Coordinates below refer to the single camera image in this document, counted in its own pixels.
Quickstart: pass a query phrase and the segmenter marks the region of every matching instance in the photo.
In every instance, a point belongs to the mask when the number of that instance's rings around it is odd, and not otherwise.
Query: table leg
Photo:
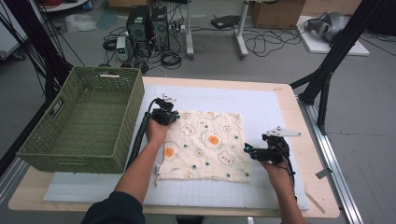
[[[187,57],[189,59],[193,59],[194,47],[192,45],[192,33],[191,33],[191,0],[187,1],[186,47],[187,47]]]
[[[248,1],[244,1],[241,12],[241,20],[239,21],[239,28],[235,30],[236,40],[238,42],[239,48],[241,49],[241,59],[248,56],[248,50],[245,45],[244,38],[242,37],[242,32],[244,31],[245,18],[248,13]]]

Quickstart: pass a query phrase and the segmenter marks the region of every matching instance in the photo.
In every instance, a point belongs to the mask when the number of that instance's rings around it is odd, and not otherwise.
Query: cloth
[[[112,192],[107,199],[94,203],[82,219],[85,223],[144,224],[142,204],[133,196],[123,192]]]
[[[178,111],[164,142],[160,179],[250,181],[242,120],[236,113]]]

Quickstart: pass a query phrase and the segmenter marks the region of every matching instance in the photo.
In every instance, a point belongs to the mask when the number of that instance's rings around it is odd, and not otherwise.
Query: cardboard box
[[[151,0],[108,0],[109,7],[151,6]]]
[[[306,0],[302,15],[320,16],[334,11],[352,15],[360,3],[361,0]]]
[[[281,0],[275,4],[255,3],[252,12],[254,27],[294,29],[305,0]]]

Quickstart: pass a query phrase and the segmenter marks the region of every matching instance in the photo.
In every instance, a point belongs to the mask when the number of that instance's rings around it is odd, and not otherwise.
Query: person's left hand
[[[146,137],[149,142],[162,144],[166,138],[170,125],[161,125],[157,121],[151,119],[146,129]]]

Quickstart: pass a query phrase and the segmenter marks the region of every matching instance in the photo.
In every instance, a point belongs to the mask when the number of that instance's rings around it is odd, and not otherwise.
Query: green wicker basket
[[[122,173],[144,92],[138,69],[73,68],[17,156],[45,172]]]

